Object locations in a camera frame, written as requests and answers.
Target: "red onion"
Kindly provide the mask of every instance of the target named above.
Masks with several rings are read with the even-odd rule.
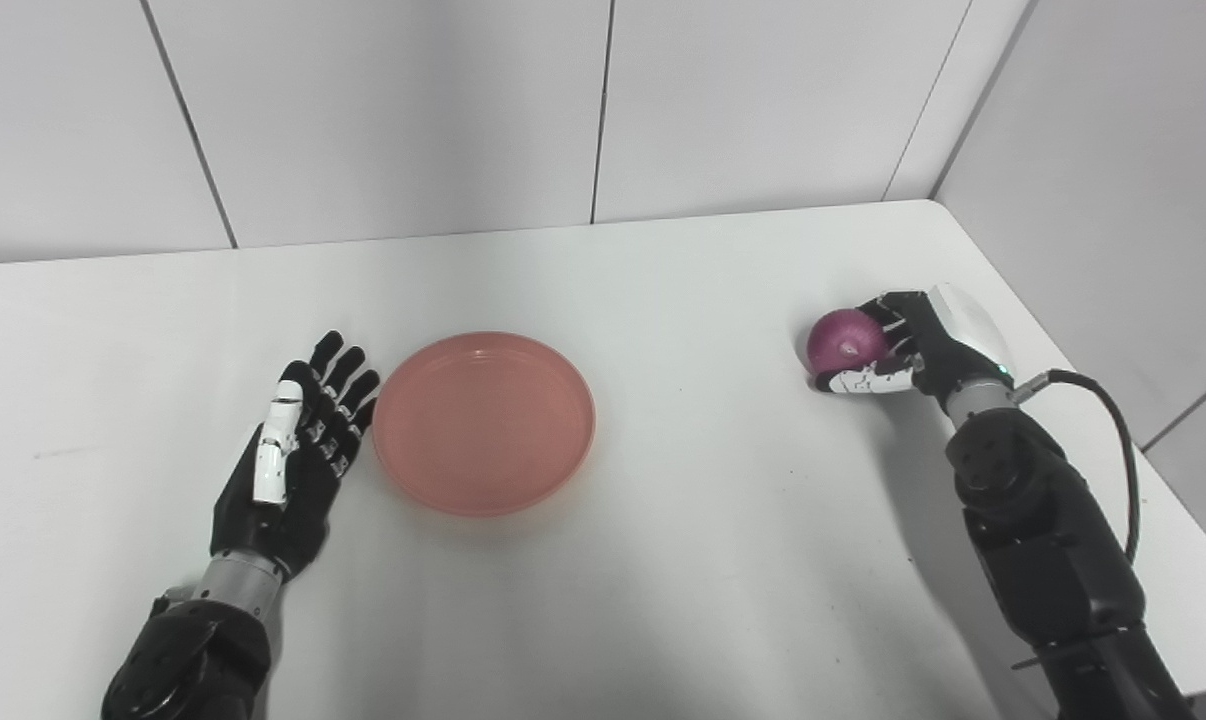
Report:
[[[824,315],[808,335],[808,361],[813,373],[860,368],[882,361],[886,352],[883,328],[854,308]]]

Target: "robot finger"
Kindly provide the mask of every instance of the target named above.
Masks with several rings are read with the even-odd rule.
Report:
[[[323,438],[320,439],[320,452],[330,462],[338,478],[346,474],[355,457],[359,456],[362,437],[371,423],[376,400],[369,400],[347,421],[333,420]]]
[[[886,295],[878,295],[874,300],[866,302],[856,309],[871,316],[883,328],[891,355],[913,355],[918,351],[914,334],[911,333],[909,326],[904,322],[904,316],[897,314],[890,305],[890,300],[886,300]]]
[[[279,375],[279,381],[292,381],[302,386],[302,425],[309,423],[310,418],[314,418],[315,410],[318,409],[321,400],[327,397],[320,387],[320,379],[316,377],[314,368],[304,359],[293,359],[283,369],[283,374]]]
[[[324,334],[323,340],[318,341],[318,345],[314,346],[314,355],[310,356],[310,367],[314,371],[322,377],[328,373],[328,363],[332,363],[333,357],[336,352],[341,352],[341,346],[346,343],[341,336],[341,333],[336,330],[328,330]]]
[[[364,364],[364,351],[357,345],[344,352],[341,357],[338,357],[336,364],[332,367],[332,373],[328,374],[327,381],[323,382],[324,392],[332,396],[333,400],[341,397],[346,384],[350,382],[351,375],[355,374],[355,370],[359,369],[359,365]]]
[[[919,369],[914,355],[897,355],[879,359],[856,370],[819,373],[814,386],[821,392],[843,396],[884,396],[914,388],[914,375]]]
[[[359,410],[363,400],[375,392],[376,386],[380,385],[380,375],[375,370],[364,370],[355,382],[350,384],[350,388],[341,397],[341,404],[336,406],[338,412],[340,412],[346,421],[355,418],[355,414]]]

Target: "pink plate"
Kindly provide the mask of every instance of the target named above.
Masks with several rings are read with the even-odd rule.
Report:
[[[380,464],[406,494],[455,515],[503,515],[572,478],[595,437],[595,403],[554,349],[467,333],[398,365],[371,432]]]

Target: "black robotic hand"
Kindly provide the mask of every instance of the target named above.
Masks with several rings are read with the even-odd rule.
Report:
[[[320,555],[341,476],[371,422],[376,373],[329,332],[279,380],[213,511],[204,578],[154,601],[101,703],[104,720],[246,720],[273,657],[263,619]]]
[[[293,382],[302,390],[295,445],[286,455],[286,501],[254,501],[259,425],[216,501],[213,555],[251,551],[277,562],[287,579],[320,555],[332,502],[371,423],[375,398],[367,398],[380,384],[374,370],[350,382],[364,363],[364,351],[353,346],[341,352],[343,345],[341,333],[329,332],[309,363],[295,359],[283,370],[280,384]]]
[[[950,286],[930,292],[885,292],[856,308],[886,339],[888,357],[853,370],[819,373],[815,387],[836,393],[918,390],[946,409],[965,384],[990,381],[1011,387],[1006,356],[993,321],[972,299]]]

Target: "robot forearm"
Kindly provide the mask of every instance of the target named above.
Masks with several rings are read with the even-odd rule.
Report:
[[[165,595],[109,685],[105,720],[246,720],[270,669],[264,619],[282,569],[224,551],[191,599]]]

